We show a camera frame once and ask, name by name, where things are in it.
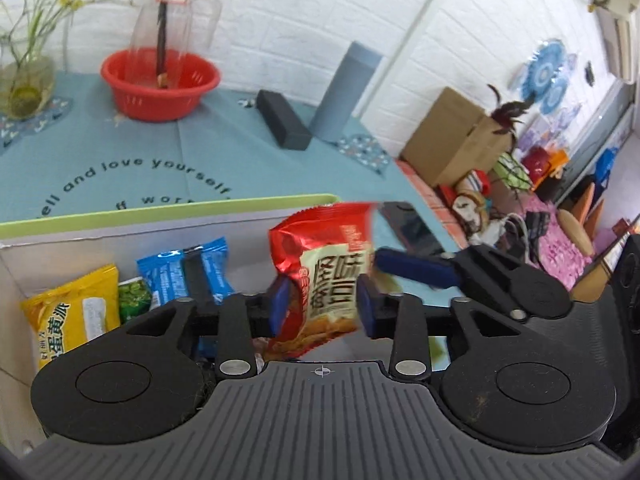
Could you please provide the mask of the red plastic basket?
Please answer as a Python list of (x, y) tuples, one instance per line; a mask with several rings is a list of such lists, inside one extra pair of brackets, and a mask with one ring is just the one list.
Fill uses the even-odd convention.
[(143, 49), (139, 56), (131, 50), (117, 51), (103, 61), (100, 74), (119, 113), (140, 122), (185, 118), (221, 81), (218, 68), (194, 53), (170, 51), (158, 74), (153, 48)]

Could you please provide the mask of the green cardboard box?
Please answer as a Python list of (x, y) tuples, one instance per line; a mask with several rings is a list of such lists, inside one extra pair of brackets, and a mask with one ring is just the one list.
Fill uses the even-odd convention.
[(261, 292), (276, 276), (269, 230), (294, 212), (334, 204), (332, 194), (227, 200), (75, 214), (1, 227), (1, 442), (23, 457), (44, 440), (30, 406), (37, 371), (36, 336), (24, 299), (113, 263), (124, 280), (139, 259), (224, 237), (227, 276), (237, 292)]

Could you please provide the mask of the blue round wall fan decoration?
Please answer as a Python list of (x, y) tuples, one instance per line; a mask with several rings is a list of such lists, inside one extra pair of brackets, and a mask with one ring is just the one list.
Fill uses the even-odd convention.
[(543, 115), (553, 114), (562, 104), (570, 81), (565, 73), (567, 53), (561, 40), (544, 42), (526, 66), (521, 97), (537, 104)]

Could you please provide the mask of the grey-blue thermos bottle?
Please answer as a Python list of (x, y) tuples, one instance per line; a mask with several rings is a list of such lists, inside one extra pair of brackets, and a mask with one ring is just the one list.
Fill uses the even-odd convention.
[(381, 61), (358, 41), (349, 46), (309, 124), (315, 138), (337, 144)]

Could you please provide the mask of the red smartphone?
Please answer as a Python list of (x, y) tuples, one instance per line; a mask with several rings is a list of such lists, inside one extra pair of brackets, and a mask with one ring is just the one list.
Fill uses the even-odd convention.
[(444, 252), (420, 214), (407, 202), (385, 202), (380, 213), (407, 252), (418, 257), (435, 257)]

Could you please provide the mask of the blue oreo snack pack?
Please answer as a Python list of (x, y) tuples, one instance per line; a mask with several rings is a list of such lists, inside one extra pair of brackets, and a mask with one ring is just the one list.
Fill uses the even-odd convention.
[(221, 304), (234, 294), (226, 277), (228, 255), (227, 241), (219, 237), (139, 259), (138, 271), (151, 293), (151, 309), (186, 297), (213, 299)]

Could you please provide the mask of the red peanut snack bag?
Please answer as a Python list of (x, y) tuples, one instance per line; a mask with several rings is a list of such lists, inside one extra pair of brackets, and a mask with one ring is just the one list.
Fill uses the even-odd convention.
[(373, 259), (375, 204), (337, 203), (296, 212), (269, 231), (271, 260), (293, 282), (282, 330), (266, 361), (297, 359), (358, 328), (356, 288)]

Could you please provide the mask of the purple leafy plant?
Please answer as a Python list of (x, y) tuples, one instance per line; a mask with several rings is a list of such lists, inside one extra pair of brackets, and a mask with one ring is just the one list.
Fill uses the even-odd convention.
[(505, 134), (514, 136), (516, 125), (521, 123), (520, 118), (535, 104), (536, 93), (531, 94), (524, 101), (502, 102), (499, 90), (492, 84), (488, 84), (487, 87), (496, 98), (496, 107), (490, 113), (490, 118), (497, 125), (494, 133), (502, 136)]

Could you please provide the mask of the teal patterned tablecloth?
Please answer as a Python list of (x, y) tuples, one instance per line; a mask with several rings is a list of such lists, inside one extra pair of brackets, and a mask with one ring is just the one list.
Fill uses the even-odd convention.
[(70, 112), (1, 151), (5, 222), (149, 208), (154, 216), (201, 202), (331, 194), (346, 202), (408, 202), (443, 248), (454, 241), (396, 165), (382, 174), (321, 141), (279, 148), (245, 94), (209, 93), (178, 122), (146, 124), (117, 115), (97, 76), (65, 74)]

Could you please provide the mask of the white air conditioner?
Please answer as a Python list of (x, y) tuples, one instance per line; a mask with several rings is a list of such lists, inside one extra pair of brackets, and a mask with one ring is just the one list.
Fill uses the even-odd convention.
[(639, 76), (639, 0), (604, 0), (596, 6), (608, 70), (626, 84)]

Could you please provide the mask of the glass pitcher with straw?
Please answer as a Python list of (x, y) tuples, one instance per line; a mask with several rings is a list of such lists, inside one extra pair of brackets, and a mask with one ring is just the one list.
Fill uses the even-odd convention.
[(145, 0), (129, 50), (156, 51), (156, 72), (163, 73), (170, 51), (191, 53), (193, 46), (209, 47), (222, 11), (221, 0)]

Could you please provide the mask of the yellow egg-cake snack bag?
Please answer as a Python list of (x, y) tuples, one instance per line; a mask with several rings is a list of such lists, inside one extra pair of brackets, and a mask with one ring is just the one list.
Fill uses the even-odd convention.
[(118, 277), (114, 264), (102, 266), (21, 303), (37, 337), (40, 370), (62, 354), (120, 326)]

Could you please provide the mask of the small green candy pack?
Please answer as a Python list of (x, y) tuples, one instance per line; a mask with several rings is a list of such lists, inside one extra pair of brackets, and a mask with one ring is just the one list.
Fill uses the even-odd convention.
[(127, 323), (149, 311), (152, 292), (143, 278), (130, 278), (118, 284), (118, 308), (120, 322)]

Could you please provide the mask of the glass vase with orchid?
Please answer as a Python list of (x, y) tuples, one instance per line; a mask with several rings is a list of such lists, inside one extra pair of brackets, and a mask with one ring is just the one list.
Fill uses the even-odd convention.
[(51, 101), (55, 60), (47, 54), (53, 33), (74, 15), (100, 4), (132, 0), (1, 0), (1, 114), (22, 120)]

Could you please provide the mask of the brown paper bag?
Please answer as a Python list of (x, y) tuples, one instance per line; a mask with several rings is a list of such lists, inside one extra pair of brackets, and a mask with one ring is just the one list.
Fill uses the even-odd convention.
[(449, 87), (443, 88), (400, 159), (429, 186), (453, 186), (472, 170), (488, 172), (510, 150), (512, 136), (484, 108)]

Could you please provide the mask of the black rectangular case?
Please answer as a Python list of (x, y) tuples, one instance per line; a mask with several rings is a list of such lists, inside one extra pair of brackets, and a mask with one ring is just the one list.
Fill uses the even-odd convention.
[(281, 93), (260, 90), (256, 107), (280, 148), (306, 151), (312, 135)]

